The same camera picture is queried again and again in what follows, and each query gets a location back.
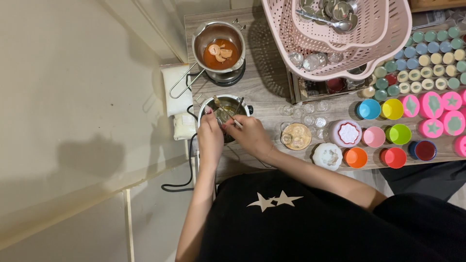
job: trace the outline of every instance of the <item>star print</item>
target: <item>star print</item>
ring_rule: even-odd
[[[260,209],[262,210],[262,212],[264,212],[264,210],[267,207],[274,207],[275,206],[274,204],[272,204],[273,199],[268,199],[267,200],[259,193],[257,193],[257,198],[259,198],[258,201],[252,202],[251,204],[247,205],[247,207],[248,206],[260,206]]]
[[[281,204],[288,204],[292,207],[294,207],[295,205],[293,204],[293,200],[296,200],[296,199],[299,199],[301,197],[289,197],[285,194],[285,192],[282,190],[281,191],[281,194],[280,194],[280,197],[279,198],[276,198],[276,197],[273,197],[271,199],[277,201],[277,206],[281,205]]]
[[[433,122],[432,124],[428,124],[427,127],[429,128],[429,131],[427,131],[427,133],[434,133],[434,134],[437,134],[437,130],[440,129],[440,127],[438,127],[435,122]]]
[[[458,99],[454,99],[452,95],[452,97],[450,99],[447,99],[447,101],[448,101],[448,105],[456,106],[456,102],[458,102]]]

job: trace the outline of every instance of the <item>fingernail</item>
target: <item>fingernail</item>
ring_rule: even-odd
[[[204,108],[204,112],[206,114],[211,114],[212,113],[212,108],[210,108],[210,106],[206,105],[206,107]]]

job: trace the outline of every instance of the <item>pink silicone cup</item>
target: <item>pink silicone cup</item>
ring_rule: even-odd
[[[459,96],[461,97],[461,100],[463,101],[463,105],[466,105],[466,89],[461,90],[458,92]]]
[[[443,123],[438,119],[427,119],[419,122],[419,133],[425,138],[438,138],[443,133]]]
[[[437,119],[443,113],[442,98],[434,91],[429,91],[419,96],[421,108],[419,114],[425,119]]]
[[[405,97],[399,97],[398,100],[403,104],[404,117],[415,117],[418,115],[421,106],[416,96],[407,95]]]
[[[466,136],[458,137],[455,142],[455,152],[461,156],[466,157]]]
[[[440,97],[443,101],[443,108],[448,111],[458,110],[463,104],[463,99],[455,91],[443,93]]]
[[[363,142],[370,147],[380,147],[385,142],[385,132],[376,126],[372,126],[363,132]]]
[[[443,133],[446,135],[457,136],[465,129],[465,117],[459,111],[446,111],[439,120],[443,123]]]

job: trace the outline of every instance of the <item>person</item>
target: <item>person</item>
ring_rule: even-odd
[[[417,193],[387,198],[358,180],[279,151],[260,120],[222,128],[277,168],[223,181],[223,133],[206,107],[199,174],[176,261],[465,261],[466,211]]]

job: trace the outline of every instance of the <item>red wax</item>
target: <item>red wax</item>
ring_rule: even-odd
[[[345,87],[343,78],[334,78],[327,80],[327,89],[330,94],[340,92]]]
[[[433,143],[429,141],[421,141],[416,145],[416,156],[422,161],[429,161],[436,154],[436,148]]]
[[[389,86],[397,83],[397,76],[395,74],[386,75],[385,79],[388,80]]]

